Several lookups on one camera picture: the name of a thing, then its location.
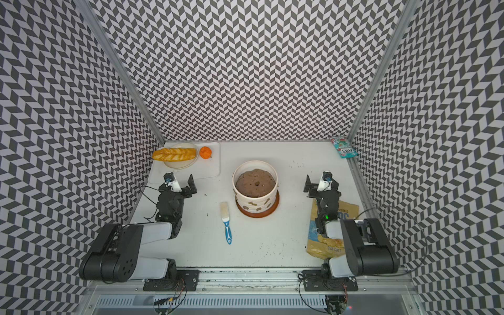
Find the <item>blue white scrub brush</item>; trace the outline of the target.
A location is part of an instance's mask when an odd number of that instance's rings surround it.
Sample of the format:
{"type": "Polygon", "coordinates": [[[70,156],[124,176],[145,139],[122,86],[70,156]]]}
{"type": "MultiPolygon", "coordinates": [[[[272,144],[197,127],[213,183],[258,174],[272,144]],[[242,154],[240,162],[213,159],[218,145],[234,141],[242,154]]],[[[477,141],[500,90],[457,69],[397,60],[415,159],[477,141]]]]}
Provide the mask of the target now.
{"type": "Polygon", "coordinates": [[[230,213],[227,202],[220,203],[221,219],[224,223],[224,233],[228,245],[232,244],[232,231],[230,229],[230,213]]]}

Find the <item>white ceramic pot with mud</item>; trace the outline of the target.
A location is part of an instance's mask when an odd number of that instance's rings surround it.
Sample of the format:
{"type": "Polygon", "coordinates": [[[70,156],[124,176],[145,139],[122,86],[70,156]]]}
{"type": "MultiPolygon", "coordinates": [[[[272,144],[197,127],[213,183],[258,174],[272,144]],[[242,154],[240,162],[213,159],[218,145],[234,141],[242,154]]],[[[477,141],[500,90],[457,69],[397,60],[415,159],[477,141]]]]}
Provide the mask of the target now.
{"type": "Polygon", "coordinates": [[[253,160],[241,164],[232,176],[236,200],[250,211],[273,203],[278,192],[278,173],[265,161],[253,160]]]}

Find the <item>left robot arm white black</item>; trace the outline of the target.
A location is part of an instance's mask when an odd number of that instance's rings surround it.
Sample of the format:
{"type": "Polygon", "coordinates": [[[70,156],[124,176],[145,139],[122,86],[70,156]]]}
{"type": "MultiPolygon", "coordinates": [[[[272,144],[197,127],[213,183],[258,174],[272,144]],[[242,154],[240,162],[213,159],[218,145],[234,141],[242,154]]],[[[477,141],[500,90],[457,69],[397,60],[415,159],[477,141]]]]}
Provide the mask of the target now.
{"type": "Polygon", "coordinates": [[[194,177],[181,187],[174,173],[164,175],[153,223],[105,224],[79,267],[83,280],[123,283],[130,280],[161,280],[177,283],[173,259],[143,257],[143,245],[176,238],[182,228],[185,200],[197,193],[194,177]]]}

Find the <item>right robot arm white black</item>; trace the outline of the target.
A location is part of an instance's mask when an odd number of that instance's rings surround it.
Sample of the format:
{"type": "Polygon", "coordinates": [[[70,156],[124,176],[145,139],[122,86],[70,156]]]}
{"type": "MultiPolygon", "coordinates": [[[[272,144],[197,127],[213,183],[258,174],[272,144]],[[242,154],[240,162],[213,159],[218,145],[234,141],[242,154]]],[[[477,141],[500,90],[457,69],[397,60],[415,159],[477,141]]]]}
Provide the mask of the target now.
{"type": "Polygon", "coordinates": [[[313,199],[307,251],[324,263],[325,278],[395,274],[399,261],[378,219],[344,219],[339,183],[330,172],[319,182],[306,178],[303,191],[313,199]]]}

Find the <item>white cutting board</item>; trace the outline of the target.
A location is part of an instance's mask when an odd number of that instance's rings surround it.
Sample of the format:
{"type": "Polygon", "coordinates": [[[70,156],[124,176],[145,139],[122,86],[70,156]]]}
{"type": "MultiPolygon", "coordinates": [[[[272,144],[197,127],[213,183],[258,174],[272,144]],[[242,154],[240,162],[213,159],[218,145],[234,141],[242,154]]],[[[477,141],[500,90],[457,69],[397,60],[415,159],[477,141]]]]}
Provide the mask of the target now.
{"type": "Polygon", "coordinates": [[[211,177],[217,177],[221,171],[221,161],[220,161],[220,144],[213,143],[166,143],[166,148],[196,148],[198,153],[196,158],[190,161],[183,162],[168,162],[168,165],[162,161],[154,161],[152,166],[152,173],[150,174],[149,182],[151,183],[161,183],[164,179],[166,173],[173,172],[174,176],[179,181],[185,181],[190,175],[193,175],[194,180],[196,179],[207,179],[211,177]],[[209,148],[211,152],[211,157],[203,159],[199,154],[203,147],[209,148]]]}

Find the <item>white bowl plate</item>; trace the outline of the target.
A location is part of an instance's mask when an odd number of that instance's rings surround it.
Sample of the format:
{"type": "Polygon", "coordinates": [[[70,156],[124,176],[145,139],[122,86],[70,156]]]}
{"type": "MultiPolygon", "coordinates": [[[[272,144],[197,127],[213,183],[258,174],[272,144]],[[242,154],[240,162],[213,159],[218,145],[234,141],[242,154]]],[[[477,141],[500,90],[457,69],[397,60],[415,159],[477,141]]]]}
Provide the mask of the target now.
{"type": "Polygon", "coordinates": [[[164,161],[164,164],[171,169],[184,169],[193,165],[199,158],[199,148],[192,143],[165,143],[164,148],[192,148],[196,151],[195,158],[186,161],[164,161]]]}

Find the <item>orange toy fruit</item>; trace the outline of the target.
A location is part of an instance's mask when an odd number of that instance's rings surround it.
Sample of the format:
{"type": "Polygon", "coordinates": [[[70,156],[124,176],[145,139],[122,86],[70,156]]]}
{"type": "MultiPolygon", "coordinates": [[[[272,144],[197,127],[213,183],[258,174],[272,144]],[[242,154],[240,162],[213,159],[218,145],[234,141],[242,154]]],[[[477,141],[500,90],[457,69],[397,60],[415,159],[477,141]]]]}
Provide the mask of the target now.
{"type": "Polygon", "coordinates": [[[199,155],[202,159],[207,160],[212,157],[213,151],[208,146],[203,146],[199,149],[199,155]]]}

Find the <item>toy bread loaf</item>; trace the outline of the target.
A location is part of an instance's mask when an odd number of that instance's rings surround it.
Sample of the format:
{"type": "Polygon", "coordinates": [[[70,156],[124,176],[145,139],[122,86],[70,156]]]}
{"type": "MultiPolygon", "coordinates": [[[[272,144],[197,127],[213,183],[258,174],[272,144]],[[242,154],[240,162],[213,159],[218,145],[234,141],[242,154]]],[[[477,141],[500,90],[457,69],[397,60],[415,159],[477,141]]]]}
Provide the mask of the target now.
{"type": "Polygon", "coordinates": [[[152,159],[163,162],[189,161],[196,158],[195,148],[162,148],[155,151],[152,159]]]}

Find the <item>yellow chips bag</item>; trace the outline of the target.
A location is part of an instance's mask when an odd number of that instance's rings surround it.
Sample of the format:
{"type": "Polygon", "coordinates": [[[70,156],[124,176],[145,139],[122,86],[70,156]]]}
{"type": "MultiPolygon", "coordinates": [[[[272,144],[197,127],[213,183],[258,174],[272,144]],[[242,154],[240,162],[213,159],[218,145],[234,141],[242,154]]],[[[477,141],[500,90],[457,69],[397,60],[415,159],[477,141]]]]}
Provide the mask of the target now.
{"type": "Polygon", "coordinates": [[[339,219],[328,222],[325,234],[320,234],[316,227],[318,208],[316,202],[313,201],[308,230],[307,253],[319,259],[332,259],[345,256],[341,219],[354,219],[359,214],[359,210],[358,205],[340,201],[339,219]]]}

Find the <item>terracotta saucer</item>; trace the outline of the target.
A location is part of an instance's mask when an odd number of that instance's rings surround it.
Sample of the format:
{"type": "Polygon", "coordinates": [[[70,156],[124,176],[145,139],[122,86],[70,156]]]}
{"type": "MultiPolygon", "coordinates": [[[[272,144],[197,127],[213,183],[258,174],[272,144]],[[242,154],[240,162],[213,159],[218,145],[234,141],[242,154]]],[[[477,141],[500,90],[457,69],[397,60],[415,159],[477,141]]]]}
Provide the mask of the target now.
{"type": "Polygon", "coordinates": [[[254,219],[260,219],[260,218],[264,218],[264,217],[271,215],[272,213],[274,213],[277,210],[279,204],[280,204],[280,193],[279,192],[276,193],[276,198],[273,203],[268,203],[266,205],[266,207],[262,207],[260,210],[250,211],[248,209],[244,209],[236,200],[236,206],[239,209],[239,211],[242,214],[244,214],[245,216],[250,217],[250,218],[254,218],[254,219]]]}

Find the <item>teal snack packet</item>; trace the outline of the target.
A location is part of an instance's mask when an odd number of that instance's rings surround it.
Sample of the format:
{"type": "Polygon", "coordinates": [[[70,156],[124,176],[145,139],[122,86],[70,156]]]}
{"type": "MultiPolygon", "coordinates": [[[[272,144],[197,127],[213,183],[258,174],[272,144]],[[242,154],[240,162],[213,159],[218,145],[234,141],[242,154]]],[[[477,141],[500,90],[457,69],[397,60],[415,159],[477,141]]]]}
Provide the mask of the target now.
{"type": "Polygon", "coordinates": [[[355,151],[346,137],[334,136],[330,140],[341,158],[354,158],[358,156],[357,151],[355,151]]]}

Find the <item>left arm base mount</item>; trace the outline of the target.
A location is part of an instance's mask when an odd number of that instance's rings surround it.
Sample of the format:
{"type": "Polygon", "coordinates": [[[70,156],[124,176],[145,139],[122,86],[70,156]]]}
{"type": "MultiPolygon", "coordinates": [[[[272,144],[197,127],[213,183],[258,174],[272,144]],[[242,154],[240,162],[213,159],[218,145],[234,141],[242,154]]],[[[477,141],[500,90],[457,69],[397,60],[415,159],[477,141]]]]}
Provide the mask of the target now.
{"type": "Polygon", "coordinates": [[[177,270],[172,275],[162,279],[147,279],[144,282],[145,292],[193,292],[196,291],[199,282],[199,270],[177,270]]]}

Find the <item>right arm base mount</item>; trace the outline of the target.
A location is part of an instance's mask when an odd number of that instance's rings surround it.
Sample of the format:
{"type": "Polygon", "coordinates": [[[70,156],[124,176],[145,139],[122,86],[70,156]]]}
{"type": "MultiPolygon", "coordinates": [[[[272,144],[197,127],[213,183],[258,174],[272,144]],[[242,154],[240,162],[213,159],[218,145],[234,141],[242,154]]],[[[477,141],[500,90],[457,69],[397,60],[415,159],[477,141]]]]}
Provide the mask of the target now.
{"type": "Polygon", "coordinates": [[[354,278],[332,278],[321,270],[303,270],[298,274],[301,285],[307,292],[355,292],[358,284],[354,278]]]}

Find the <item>aluminium front rail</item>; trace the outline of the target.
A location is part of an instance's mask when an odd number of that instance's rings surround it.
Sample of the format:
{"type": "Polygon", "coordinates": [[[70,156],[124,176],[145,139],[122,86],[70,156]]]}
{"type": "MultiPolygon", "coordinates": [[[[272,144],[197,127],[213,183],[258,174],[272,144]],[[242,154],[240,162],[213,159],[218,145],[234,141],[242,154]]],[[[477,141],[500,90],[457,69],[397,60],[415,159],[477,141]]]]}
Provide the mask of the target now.
{"type": "Polygon", "coordinates": [[[184,295],[288,295],[301,292],[303,295],[415,295],[417,290],[410,275],[359,276],[355,292],[307,292],[298,278],[300,268],[203,268],[199,270],[199,282],[193,292],[145,292],[145,280],[131,280],[123,283],[104,284],[91,282],[84,291],[84,297],[92,295],[147,295],[161,296],[166,293],[184,295]]]}

